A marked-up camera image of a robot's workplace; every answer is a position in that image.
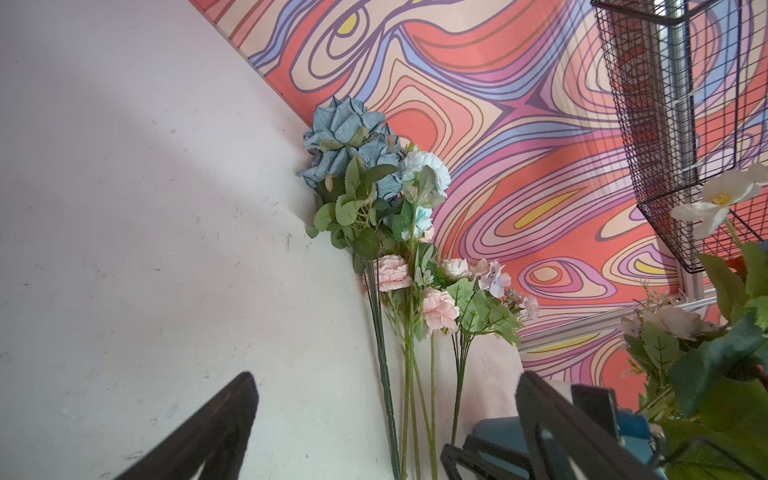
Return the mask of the white poppy flower stem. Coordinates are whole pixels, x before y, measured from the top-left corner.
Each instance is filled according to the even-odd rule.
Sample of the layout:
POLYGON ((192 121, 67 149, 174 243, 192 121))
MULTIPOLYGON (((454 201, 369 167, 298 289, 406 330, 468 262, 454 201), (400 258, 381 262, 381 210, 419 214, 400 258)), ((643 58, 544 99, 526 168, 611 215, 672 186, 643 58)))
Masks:
POLYGON ((758 197, 767 185, 767 166, 751 165, 747 170, 728 170, 702 188, 701 199, 674 207, 670 216, 694 223, 692 235, 703 240, 726 221, 730 207, 758 197))

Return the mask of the pink peony flower stem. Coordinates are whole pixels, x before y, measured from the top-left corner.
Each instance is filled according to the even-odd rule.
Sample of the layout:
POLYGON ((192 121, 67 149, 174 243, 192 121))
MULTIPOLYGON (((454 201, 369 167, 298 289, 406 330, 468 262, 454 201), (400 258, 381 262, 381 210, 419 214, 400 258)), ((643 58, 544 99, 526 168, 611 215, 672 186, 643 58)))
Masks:
POLYGON ((373 323, 379 382, 384 402, 385 434, 392 475, 436 479, 437 345, 458 330, 459 307, 448 292, 451 281, 433 249, 419 249, 411 259, 399 255, 355 260, 373 323), (400 348, 403 380, 401 411, 396 411, 385 339, 390 323, 400 348))

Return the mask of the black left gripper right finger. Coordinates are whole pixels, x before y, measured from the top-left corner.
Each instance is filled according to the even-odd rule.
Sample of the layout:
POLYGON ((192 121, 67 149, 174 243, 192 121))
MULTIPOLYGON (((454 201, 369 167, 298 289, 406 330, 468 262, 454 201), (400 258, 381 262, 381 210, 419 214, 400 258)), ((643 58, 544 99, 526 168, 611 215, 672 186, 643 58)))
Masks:
POLYGON ((658 477, 537 374, 521 375, 516 403, 536 479, 658 477))

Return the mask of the bright blue hydrangea stem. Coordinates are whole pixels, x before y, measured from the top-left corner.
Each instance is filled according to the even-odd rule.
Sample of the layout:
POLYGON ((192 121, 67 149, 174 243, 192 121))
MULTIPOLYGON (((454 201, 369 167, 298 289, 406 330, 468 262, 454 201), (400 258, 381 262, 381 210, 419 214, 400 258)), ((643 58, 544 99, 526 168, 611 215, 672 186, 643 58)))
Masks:
POLYGON ((728 321, 671 369, 679 407, 661 421, 669 479, 764 479, 767 476, 767 245, 741 245, 742 264, 699 258, 728 321))

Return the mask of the purple and pink mixed bouquet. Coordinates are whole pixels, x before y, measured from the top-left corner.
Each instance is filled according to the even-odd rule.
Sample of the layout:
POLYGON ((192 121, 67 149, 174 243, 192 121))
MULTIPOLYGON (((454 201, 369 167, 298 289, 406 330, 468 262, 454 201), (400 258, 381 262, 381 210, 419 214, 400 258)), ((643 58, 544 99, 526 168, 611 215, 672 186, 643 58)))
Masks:
POLYGON ((622 348, 629 355, 629 372, 644 378, 639 413, 649 420, 680 415, 671 385, 671 368, 683 356, 727 332, 675 303, 667 292, 644 286, 646 298, 637 300, 633 314, 621 319, 622 348))

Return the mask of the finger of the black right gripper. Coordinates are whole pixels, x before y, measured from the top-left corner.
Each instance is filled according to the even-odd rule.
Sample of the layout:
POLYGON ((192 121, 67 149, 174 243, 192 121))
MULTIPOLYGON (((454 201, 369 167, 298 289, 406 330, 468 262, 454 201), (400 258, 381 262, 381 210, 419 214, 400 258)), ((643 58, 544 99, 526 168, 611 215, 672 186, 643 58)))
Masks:
POLYGON ((571 385, 572 403, 613 438, 620 437, 615 391, 590 385, 571 385))
POLYGON ((462 479, 459 468, 476 479, 533 479, 530 457, 475 435, 468 435, 461 448, 445 444, 440 461, 449 479, 462 479))

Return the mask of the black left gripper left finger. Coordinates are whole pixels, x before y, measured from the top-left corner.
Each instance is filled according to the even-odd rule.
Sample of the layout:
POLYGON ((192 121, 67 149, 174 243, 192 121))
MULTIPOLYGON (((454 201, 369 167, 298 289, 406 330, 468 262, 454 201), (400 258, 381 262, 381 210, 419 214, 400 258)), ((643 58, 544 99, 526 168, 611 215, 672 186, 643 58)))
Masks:
POLYGON ((238 374, 121 479, 237 479, 259 403, 254 377, 238 374))

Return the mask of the pink small flower bunch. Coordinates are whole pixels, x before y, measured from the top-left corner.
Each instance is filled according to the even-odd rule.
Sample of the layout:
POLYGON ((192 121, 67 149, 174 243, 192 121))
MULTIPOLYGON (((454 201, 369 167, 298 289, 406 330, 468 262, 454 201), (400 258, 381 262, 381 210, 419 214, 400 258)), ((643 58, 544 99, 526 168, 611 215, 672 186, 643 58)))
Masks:
POLYGON ((473 341, 495 335, 513 346, 520 345, 519 330, 539 316, 537 299, 512 287, 511 276, 500 262, 486 259, 443 259, 441 274, 448 280, 448 293, 458 307, 452 334, 456 367, 456 389, 451 443, 457 438, 469 353, 473 341))

